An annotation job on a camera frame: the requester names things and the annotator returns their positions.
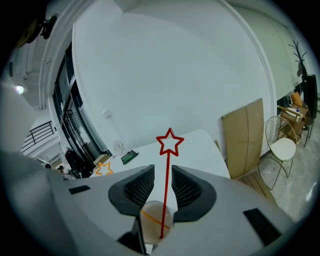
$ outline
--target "curtain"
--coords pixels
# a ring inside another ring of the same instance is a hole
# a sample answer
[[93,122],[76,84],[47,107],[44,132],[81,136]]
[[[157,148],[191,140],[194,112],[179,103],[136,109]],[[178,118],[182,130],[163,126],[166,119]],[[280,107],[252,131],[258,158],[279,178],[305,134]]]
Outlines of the curtain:
[[246,8],[233,8],[249,24],[261,43],[272,70],[277,100],[295,89],[299,82],[297,76],[298,62],[293,54],[293,40],[283,25]]

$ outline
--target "wall outlet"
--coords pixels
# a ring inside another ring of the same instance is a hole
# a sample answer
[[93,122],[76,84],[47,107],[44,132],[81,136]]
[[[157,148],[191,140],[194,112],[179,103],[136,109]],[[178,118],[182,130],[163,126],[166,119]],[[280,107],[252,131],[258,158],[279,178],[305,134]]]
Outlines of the wall outlet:
[[104,111],[102,111],[102,114],[103,114],[105,119],[107,119],[107,118],[112,116],[110,109],[105,109]]

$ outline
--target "red stick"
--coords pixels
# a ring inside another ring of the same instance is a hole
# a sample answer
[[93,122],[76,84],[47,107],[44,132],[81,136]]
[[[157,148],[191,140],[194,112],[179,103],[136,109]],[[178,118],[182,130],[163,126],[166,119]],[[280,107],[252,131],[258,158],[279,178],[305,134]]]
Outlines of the red stick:
[[166,217],[166,205],[167,205],[168,182],[169,182],[169,169],[170,169],[170,153],[168,152],[166,153],[165,190],[164,190],[164,200],[163,200],[163,209],[162,209],[160,239],[164,237],[164,225],[165,225],[165,217]]

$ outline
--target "white table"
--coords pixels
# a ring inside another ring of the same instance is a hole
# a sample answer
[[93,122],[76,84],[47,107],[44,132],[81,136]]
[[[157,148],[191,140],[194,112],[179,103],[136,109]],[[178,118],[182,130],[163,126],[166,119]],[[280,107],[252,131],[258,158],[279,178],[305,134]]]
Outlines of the white table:
[[[210,174],[230,178],[225,161],[216,144],[204,130],[195,130],[179,135],[184,141],[178,146],[179,156],[170,156],[170,165],[189,167]],[[167,155],[159,155],[161,145],[158,141],[152,144],[134,148],[139,153],[134,159],[123,165],[121,157],[108,159],[104,164],[110,162],[110,169],[113,173],[127,171],[140,166],[154,165],[154,188],[147,199],[148,201],[164,201],[166,184],[166,162]],[[108,173],[107,167],[102,167],[99,171],[102,175]],[[93,173],[90,177],[99,177]],[[175,193],[171,187],[172,177],[169,176],[168,195],[166,206],[171,214],[178,210]]]

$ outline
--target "plastic cup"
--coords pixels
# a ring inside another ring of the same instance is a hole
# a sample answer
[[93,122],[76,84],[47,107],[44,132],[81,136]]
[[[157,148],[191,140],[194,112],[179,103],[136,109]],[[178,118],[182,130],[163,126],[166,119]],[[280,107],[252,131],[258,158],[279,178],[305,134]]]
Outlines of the plastic cup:
[[[162,239],[161,235],[161,221],[162,221],[162,212],[164,204],[159,201],[149,201],[147,202],[140,212],[140,220],[142,227],[143,239],[146,244],[156,245]],[[173,216],[170,213],[169,209],[165,208],[165,217],[164,217],[164,227],[163,227],[163,238],[165,238],[173,224]]]

